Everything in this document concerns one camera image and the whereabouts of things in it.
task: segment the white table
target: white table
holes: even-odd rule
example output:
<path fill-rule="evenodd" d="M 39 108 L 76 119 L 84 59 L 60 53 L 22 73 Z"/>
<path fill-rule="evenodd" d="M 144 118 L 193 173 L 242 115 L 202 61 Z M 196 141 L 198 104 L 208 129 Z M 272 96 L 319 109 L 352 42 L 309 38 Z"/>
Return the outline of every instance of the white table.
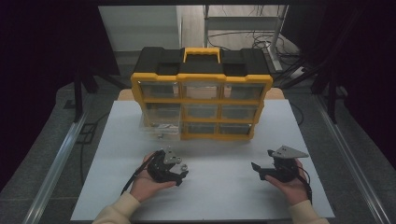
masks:
<path fill-rule="evenodd" d="M 114 203 L 143 157 L 171 146 L 189 166 L 179 187 L 144 202 L 132 221 L 224 221 L 290 218 L 282 193 L 261 181 L 250 163 L 273 168 L 267 149 L 285 145 L 308 153 L 289 101 L 266 100 L 250 141 L 148 141 L 139 132 L 134 101 L 116 101 L 71 220 L 93 220 Z M 300 159 L 311 176 L 313 205 L 321 217 L 334 217 L 311 158 Z"/>

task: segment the human hand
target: human hand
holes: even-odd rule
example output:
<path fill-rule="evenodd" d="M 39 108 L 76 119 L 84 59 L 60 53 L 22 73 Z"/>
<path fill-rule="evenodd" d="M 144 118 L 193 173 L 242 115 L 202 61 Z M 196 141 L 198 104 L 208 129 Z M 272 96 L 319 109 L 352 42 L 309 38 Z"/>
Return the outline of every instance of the human hand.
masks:
<path fill-rule="evenodd" d="M 299 160 L 296 159 L 297 166 L 303 168 L 303 165 Z M 299 175 L 306 180 L 303 169 L 299 169 Z M 301 203 L 305 200 L 308 200 L 308 196 L 306 195 L 306 189 L 304 184 L 297 178 L 294 178 L 288 183 L 280 182 L 270 175 L 266 175 L 265 179 L 270 182 L 272 185 L 280 189 L 280 191 L 285 194 L 286 199 L 288 200 L 290 205 L 295 205 L 297 203 Z"/>
<path fill-rule="evenodd" d="M 147 155 L 143 162 L 145 162 L 150 156 Z M 132 184 L 130 193 L 134 196 L 139 202 L 143 202 L 148 198 L 152 197 L 155 193 L 157 193 L 161 189 L 169 189 L 176 185 L 176 181 L 169 181 L 164 183 L 155 182 L 147 171 L 147 166 L 145 169 L 136 177 L 134 183 Z"/>

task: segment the floor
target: floor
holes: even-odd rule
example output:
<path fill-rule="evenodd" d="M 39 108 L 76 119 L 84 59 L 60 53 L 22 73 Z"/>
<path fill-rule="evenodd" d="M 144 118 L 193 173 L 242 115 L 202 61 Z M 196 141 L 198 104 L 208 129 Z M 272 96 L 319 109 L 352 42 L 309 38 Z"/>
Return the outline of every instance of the floor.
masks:
<path fill-rule="evenodd" d="M 247 7 L 243 10 L 244 13 L 252 12 L 254 14 L 258 9 Z M 203 31 L 202 7 L 186 7 L 185 12 L 190 16 L 184 20 L 186 26 L 183 30 L 185 33 L 183 46 L 200 47 L 203 43 L 203 36 L 192 34 L 188 28 L 191 26 L 187 24 L 196 22 L 199 24 L 196 27 L 201 27 L 199 29 Z M 211 9 L 210 13 L 230 16 L 237 13 L 237 10 L 233 7 L 217 6 L 213 7 L 213 11 Z M 266 15 L 271 15 L 271 13 L 276 15 L 277 7 L 269 8 L 267 13 Z M 226 35 L 224 37 L 213 36 L 210 37 L 210 40 L 214 45 L 230 49 L 250 48 L 252 44 L 251 34 Z M 298 50 L 286 39 L 285 44 L 282 43 L 282 41 L 278 42 L 278 49 L 289 53 L 298 53 Z M 114 78 L 130 85 L 129 76 L 133 71 L 138 54 L 136 52 L 115 52 L 115 54 L 119 62 L 121 76 L 114 76 Z M 288 64 L 294 63 L 295 60 L 295 58 L 284 58 L 282 65 L 286 69 Z M 276 73 L 273 75 L 274 78 L 282 76 Z M 90 113 L 85 122 L 91 125 L 96 124 L 92 141 L 74 145 L 39 223 L 70 222 L 84 178 L 90 169 L 95 150 L 105 128 L 106 115 L 120 92 L 120 89 L 99 77 L 96 77 L 96 81 L 100 87 L 99 92 L 94 95 Z M 300 130 L 335 213 L 336 218 L 330 219 L 330 222 L 376 223 L 365 194 L 362 193 L 355 176 L 349 170 L 349 162 L 345 161 L 342 150 L 332 137 L 331 129 L 318 107 L 317 99 L 326 101 L 326 92 L 319 97 L 312 95 L 309 90 L 312 81 L 313 79 L 308 79 L 293 88 L 284 90 L 284 94 L 292 104 L 296 120 L 301 123 Z M 22 223 L 73 122 L 74 109 L 68 106 L 73 102 L 73 85 L 67 85 L 58 91 L 57 104 L 47 124 L 20 168 L 0 194 L 0 223 Z M 392 211 L 396 211 L 395 170 L 370 137 L 349 115 L 343 105 L 343 100 L 338 100 L 336 103 L 336 119 L 337 127 L 342 132 L 368 183 L 373 187 L 379 201 L 383 204 L 389 219 L 396 221 L 396 214 L 392 213 Z M 90 138 L 90 136 L 85 137 L 81 134 L 78 141 Z M 290 221 L 279 220 L 268 223 L 286 224 Z"/>

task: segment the yellow storage organizer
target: yellow storage organizer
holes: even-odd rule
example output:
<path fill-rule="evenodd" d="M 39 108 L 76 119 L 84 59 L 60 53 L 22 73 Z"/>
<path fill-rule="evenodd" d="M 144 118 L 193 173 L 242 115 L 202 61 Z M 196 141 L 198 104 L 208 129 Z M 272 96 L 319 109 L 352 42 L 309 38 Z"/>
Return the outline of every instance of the yellow storage organizer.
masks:
<path fill-rule="evenodd" d="M 273 84 L 260 49 L 143 48 L 131 76 L 142 130 L 248 140 Z"/>

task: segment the gray floor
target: gray floor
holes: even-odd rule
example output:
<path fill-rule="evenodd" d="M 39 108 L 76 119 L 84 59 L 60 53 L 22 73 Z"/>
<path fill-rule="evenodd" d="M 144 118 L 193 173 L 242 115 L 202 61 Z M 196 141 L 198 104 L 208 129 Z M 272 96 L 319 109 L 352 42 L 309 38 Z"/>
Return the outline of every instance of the gray floor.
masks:
<path fill-rule="evenodd" d="M 217 12 L 223 13 L 223 9 L 229 12 L 227 15 L 232 13 L 231 10 L 228 11 L 227 7 L 218 7 Z M 190 43 L 187 40 L 184 41 L 185 46 L 199 47 L 202 44 L 202 39 L 200 40 L 199 37 L 196 40 L 192 39 L 190 39 Z M 217 44 L 227 46 L 237 42 L 236 48 L 244 45 L 244 47 L 251 46 L 249 42 L 251 39 L 247 42 L 244 42 L 244 39 L 247 39 L 245 35 L 242 35 L 241 40 L 219 39 Z M 295 50 L 289 45 L 285 48 L 288 51 Z M 135 53 L 116 52 L 116 55 L 121 76 L 115 78 L 129 85 L 129 75 L 133 70 L 136 58 Z M 120 92 L 120 89 L 101 78 L 97 77 L 96 80 L 100 89 L 94 96 L 91 112 L 86 123 L 95 123 L 99 118 L 105 116 Z M 284 90 L 284 93 L 286 98 L 303 112 L 302 114 L 298 109 L 293 108 L 296 120 L 302 120 L 304 115 L 304 122 L 300 125 L 300 130 L 336 216 L 330 222 L 375 223 L 374 216 L 361 194 L 360 188 L 348 170 L 348 166 L 320 114 L 315 103 L 315 97 L 309 91 L 311 83 L 312 79 L 306 80 L 289 90 Z M 25 218 L 73 121 L 74 110 L 64 108 L 67 101 L 73 100 L 72 85 L 58 91 L 57 104 L 47 124 L 37 137 L 20 168 L 0 194 L 0 223 L 21 223 Z M 349 115 L 342 100 L 337 101 L 336 118 L 338 127 L 388 212 L 389 218 L 396 221 L 396 215 L 393 213 L 393 211 L 396 211 L 395 170 L 369 136 Z M 88 173 L 105 125 L 106 117 L 98 122 L 96 133 L 90 144 L 84 146 L 76 144 L 74 146 L 39 223 L 69 223 L 82 188 L 81 173 L 82 176 L 86 176 Z M 270 223 L 290 222 L 271 221 Z"/>

